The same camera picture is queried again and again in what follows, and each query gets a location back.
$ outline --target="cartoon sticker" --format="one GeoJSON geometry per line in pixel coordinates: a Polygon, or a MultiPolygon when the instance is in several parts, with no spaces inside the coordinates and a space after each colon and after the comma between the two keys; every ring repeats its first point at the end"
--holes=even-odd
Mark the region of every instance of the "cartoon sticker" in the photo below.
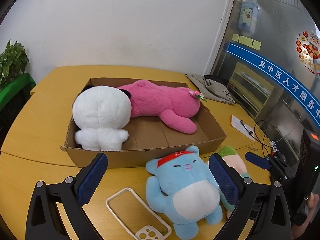
{"type": "Polygon", "coordinates": [[[320,38],[311,31],[304,31],[298,35],[296,45],[304,67],[308,67],[311,73],[320,75],[318,73],[320,69],[320,38]]]}

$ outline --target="plush toy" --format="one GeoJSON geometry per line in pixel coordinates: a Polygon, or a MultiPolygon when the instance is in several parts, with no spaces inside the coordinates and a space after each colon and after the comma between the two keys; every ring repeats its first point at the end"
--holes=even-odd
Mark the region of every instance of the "plush toy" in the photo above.
{"type": "Polygon", "coordinates": [[[194,238],[202,218],[210,225],[221,221],[219,187],[198,147],[148,161],[146,168],[155,175],[147,180],[148,205],[171,220],[179,238],[194,238]]]}
{"type": "Polygon", "coordinates": [[[131,117],[159,116],[169,127],[183,132],[195,133],[197,126],[189,119],[200,107],[203,95],[189,88],[172,88],[157,86],[148,80],[138,80],[133,84],[124,85],[131,97],[131,117]]]}
{"type": "MultiPolygon", "coordinates": [[[[244,161],[237,154],[237,151],[235,149],[233,149],[231,146],[225,146],[218,153],[226,162],[226,164],[228,164],[229,167],[234,168],[241,175],[242,178],[251,178],[247,172],[247,168],[244,164],[244,161]]],[[[219,192],[221,202],[223,206],[227,209],[227,218],[229,218],[231,213],[235,209],[235,206],[228,203],[226,197],[220,189],[219,192]]]]}
{"type": "Polygon", "coordinates": [[[130,120],[130,93],[107,86],[86,86],[72,107],[81,129],[75,141],[85,150],[120,151],[129,133],[121,130],[130,120]]]}

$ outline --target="human hand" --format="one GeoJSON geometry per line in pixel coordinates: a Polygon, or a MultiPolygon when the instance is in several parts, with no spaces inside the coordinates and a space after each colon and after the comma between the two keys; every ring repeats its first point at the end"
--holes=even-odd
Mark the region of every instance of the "human hand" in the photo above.
{"type": "Polygon", "coordinates": [[[302,234],[304,233],[304,231],[306,231],[307,226],[309,225],[311,218],[313,216],[313,213],[315,211],[315,207],[317,206],[319,201],[319,195],[318,194],[310,194],[310,197],[307,201],[307,206],[309,208],[309,212],[308,212],[308,216],[306,221],[300,226],[298,227],[297,225],[293,225],[291,228],[291,240],[295,240],[297,238],[299,238],[300,236],[302,236],[302,234]]]}

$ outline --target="black plush ear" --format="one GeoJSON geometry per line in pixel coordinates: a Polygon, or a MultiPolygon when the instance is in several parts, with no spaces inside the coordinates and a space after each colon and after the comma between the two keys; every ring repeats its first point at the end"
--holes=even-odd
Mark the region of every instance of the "black plush ear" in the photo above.
{"type": "Polygon", "coordinates": [[[86,91],[86,90],[88,90],[89,88],[93,88],[94,86],[93,85],[86,85],[84,88],[83,88],[83,90],[81,91],[81,93],[82,92],[84,92],[84,91],[86,91]]]}
{"type": "Polygon", "coordinates": [[[131,98],[131,93],[128,90],[125,90],[125,89],[119,89],[119,90],[121,90],[123,93],[125,93],[129,99],[131,98]]]}

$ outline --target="paper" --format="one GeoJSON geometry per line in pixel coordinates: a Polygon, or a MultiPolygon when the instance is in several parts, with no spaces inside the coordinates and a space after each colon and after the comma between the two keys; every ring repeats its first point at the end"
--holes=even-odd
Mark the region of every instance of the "paper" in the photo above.
{"type": "Polygon", "coordinates": [[[246,125],[244,123],[245,128],[249,131],[247,131],[243,125],[240,123],[240,119],[236,118],[234,115],[231,116],[231,125],[236,128],[240,133],[243,133],[245,136],[250,138],[252,141],[255,141],[255,139],[249,134],[250,131],[252,131],[252,135],[254,135],[253,129],[246,125]]]}
{"type": "Polygon", "coordinates": [[[260,41],[253,41],[253,44],[252,44],[252,48],[253,49],[256,49],[256,50],[260,50],[260,47],[261,47],[261,42],[260,41]]]}
{"type": "Polygon", "coordinates": [[[247,37],[245,37],[245,36],[239,36],[239,43],[241,43],[241,44],[245,44],[245,40],[246,40],[246,38],[247,37]]]}
{"type": "Polygon", "coordinates": [[[233,34],[233,36],[232,36],[232,40],[233,41],[239,41],[239,34],[233,34]]]}
{"type": "Polygon", "coordinates": [[[245,44],[246,46],[251,47],[251,46],[252,46],[252,42],[253,42],[253,39],[250,39],[250,38],[246,37],[244,44],[245,44]]]}

